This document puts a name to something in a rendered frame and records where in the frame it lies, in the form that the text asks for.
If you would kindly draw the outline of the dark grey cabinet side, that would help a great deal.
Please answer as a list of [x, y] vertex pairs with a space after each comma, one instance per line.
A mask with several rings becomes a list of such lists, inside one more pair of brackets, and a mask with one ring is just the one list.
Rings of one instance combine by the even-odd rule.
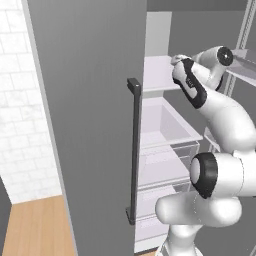
[[12, 204], [6, 188], [2, 179], [0, 178], [0, 256], [2, 256], [3, 252], [11, 206]]

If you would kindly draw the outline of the clear fridge drawer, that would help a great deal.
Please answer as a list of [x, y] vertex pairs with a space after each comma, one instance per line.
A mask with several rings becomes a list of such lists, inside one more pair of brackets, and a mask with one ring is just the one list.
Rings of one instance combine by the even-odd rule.
[[197, 141], [143, 149], [139, 158], [138, 188], [187, 181], [189, 166], [199, 151]]

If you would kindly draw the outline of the fridge door with racks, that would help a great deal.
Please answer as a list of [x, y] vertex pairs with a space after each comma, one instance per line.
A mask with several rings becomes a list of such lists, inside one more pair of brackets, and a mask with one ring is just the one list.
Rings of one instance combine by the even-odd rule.
[[[244, 13], [243, 22], [242, 22], [240, 33], [239, 33], [239, 37], [235, 47], [236, 50], [245, 49], [255, 13], [256, 13], [256, 0], [248, 0], [246, 10]], [[236, 82], [235, 76], [229, 74], [227, 78], [227, 82], [225, 84], [225, 88], [224, 88], [225, 95], [227, 96], [232, 95], [233, 89], [235, 87], [235, 82]], [[218, 143], [214, 139], [208, 127], [205, 128], [204, 137], [209, 142], [210, 152], [214, 153], [220, 150]]]

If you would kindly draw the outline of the grey fridge body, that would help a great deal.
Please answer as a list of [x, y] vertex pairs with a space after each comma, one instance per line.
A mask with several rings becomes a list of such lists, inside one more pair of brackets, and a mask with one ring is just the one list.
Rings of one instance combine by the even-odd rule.
[[[147, 0], [145, 57], [178, 54], [192, 57], [205, 50], [224, 46], [236, 50], [248, 0]], [[223, 74], [218, 91], [224, 94], [229, 73]], [[256, 109], [246, 109], [248, 102], [256, 104], [256, 87], [237, 78], [232, 95], [249, 114], [256, 126]], [[205, 118], [192, 106], [182, 89], [144, 92], [143, 99], [163, 97], [202, 137], [197, 141], [197, 154], [210, 152], [204, 137], [208, 127]], [[169, 226], [156, 215], [158, 199], [194, 189], [187, 181], [171, 182], [146, 189], [138, 188], [135, 250], [157, 251], [165, 241]], [[256, 256], [256, 196], [240, 197], [242, 215], [227, 227], [202, 227], [194, 243], [203, 256]]]

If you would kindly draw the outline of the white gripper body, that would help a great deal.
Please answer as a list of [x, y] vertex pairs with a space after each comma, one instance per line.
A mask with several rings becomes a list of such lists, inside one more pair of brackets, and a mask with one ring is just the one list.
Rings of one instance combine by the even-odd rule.
[[178, 54], [171, 58], [171, 64], [173, 66], [177, 65], [178, 63], [182, 63], [183, 65], [185, 65], [186, 63], [190, 62], [192, 62], [192, 59], [189, 56], [183, 54]]

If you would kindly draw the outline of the grey door rack shelf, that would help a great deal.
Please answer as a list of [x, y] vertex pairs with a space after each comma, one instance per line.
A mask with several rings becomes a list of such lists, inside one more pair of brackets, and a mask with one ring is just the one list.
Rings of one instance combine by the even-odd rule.
[[256, 87], [256, 51], [233, 50], [233, 63], [227, 68], [229, 74]]

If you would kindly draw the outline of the white fridge bin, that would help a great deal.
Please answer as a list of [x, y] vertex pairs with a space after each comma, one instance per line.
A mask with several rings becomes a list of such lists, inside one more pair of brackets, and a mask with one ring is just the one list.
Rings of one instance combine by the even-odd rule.
[[142, 100], [142, 149], [202, 139], [203, 137], [163, 97]]

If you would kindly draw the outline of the grey fridge door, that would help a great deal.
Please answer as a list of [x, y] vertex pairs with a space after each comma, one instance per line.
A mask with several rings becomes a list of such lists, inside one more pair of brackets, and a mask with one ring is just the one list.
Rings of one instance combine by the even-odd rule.
[[77, 256], [134, 256], [133, 96], [147, 0], [22, 0]]

